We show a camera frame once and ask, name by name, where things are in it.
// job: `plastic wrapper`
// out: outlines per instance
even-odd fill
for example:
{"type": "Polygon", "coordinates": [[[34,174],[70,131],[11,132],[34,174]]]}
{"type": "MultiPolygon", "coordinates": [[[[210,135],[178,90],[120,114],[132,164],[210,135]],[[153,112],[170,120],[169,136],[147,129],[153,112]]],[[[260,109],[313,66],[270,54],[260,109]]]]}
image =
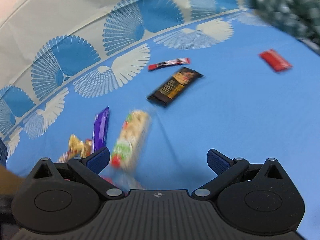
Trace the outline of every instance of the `plastic wrapper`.
{"type": "Polygon", "coordinates": [[[185,57],[185,58],[177,58],[177,59],[172,59],[164,62],[160,62],[157,64],[152,64],[149,65],[148,70],[152,71],[158,68],[163,68],[163,67],[168,67],[168,66],[176,66],[176,65],[182,65],[182,64],[190,64],[190,58],[185,57]]]}
{"type": "Polygon", "coordinates": [[[120,136],[111,152],[111,165],[132,171],[148,130],[150,116],[147,112],[135,110],[125,119],[120,136]]]}
{"type": "Polygon", "coordinates": [[[202,77],[199,72],[182,67],[163,83],[156,91],[147,97],[161,105],[167,106],[180,95],[197,78],[202,77]]]}
{"type": "Polygon", "coordinates": [[[92,152],[106,146],[108,123],[109,123],[109,107],[107,106],[102,112],[96,114],[92,133],[92,152]]]}
{"type": "Polygon", "coordinates": [[[266,50],[259,54],[274,71],[280,72],[290,69],[292,65],[279,55],[274,49],[266,50]]]}
{"type": "Polygon", "coordinates": [[[92,141],[86,139],[84,142],[80,141],[77,136],[72,134],[68,143],[68,151],[60,156],[58,163],[64,163],[75,156],[82,158],[88,157],[92,151],[92,141]]]}

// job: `metal screw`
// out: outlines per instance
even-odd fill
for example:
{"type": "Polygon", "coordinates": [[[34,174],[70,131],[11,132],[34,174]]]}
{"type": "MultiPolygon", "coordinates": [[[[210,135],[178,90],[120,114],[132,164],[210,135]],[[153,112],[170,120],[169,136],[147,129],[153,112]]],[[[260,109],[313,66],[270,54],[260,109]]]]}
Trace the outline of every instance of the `metal screw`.
{"type": "Polygon", "coordinates": [[[198,197],[206,197],[210,195],[210,190],[206,188],[198,188],[195,190],[195,195],[197,195],[198,197]]]}
{"type": "Polygon", "coordinates": [[[111,188],[107,190],[106,194],[110,197],[118,197],[122,194],[122,190],[118,188],[111,188]]]}

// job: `red candy wrapper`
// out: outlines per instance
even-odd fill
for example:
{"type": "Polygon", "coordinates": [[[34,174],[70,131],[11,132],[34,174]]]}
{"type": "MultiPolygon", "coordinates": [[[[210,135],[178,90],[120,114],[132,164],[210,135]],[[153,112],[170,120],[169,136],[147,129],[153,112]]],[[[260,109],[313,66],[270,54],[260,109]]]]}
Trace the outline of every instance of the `red candy wrapper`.
{"type": "Polygon", "coordinates": [[[284,71],[292,65],[281,57],[274,49],[269,49],[259,54],[276,72],[284,71]]]}
{"type": "Polygon", "coordinates": [[[168,66],[176,66],[181,64],[190,64],[190,59],[188,57],[185,58],[177,58],[172,59],[164,62],[160,62],[157,64],[149,65],[148,70],[152,71],[158,68],[168,67],[168,66]]]}

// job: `green checkered fabric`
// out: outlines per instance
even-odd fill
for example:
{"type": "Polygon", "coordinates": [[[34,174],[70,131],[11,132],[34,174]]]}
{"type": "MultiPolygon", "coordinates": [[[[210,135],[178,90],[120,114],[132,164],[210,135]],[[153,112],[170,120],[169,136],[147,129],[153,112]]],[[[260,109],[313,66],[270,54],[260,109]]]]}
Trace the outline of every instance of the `green checkered fabric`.
{"type": "Polygon", "coordinates": [[[254,0],[261,16],[298,39],[320,45],[320,0],[254,0]]]}

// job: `purple candy wrapper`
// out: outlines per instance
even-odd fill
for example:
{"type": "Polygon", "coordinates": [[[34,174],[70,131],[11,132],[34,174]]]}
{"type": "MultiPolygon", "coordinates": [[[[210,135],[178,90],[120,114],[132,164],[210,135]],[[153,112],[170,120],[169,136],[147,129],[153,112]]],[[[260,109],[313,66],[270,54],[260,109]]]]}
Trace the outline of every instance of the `purple candy wrapper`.
{"type": "Polygon", "coordinates": [[[93,151],[106,146],[109,123],[109,107],[96,114],[93,125],[92,145],[93,151]]]}

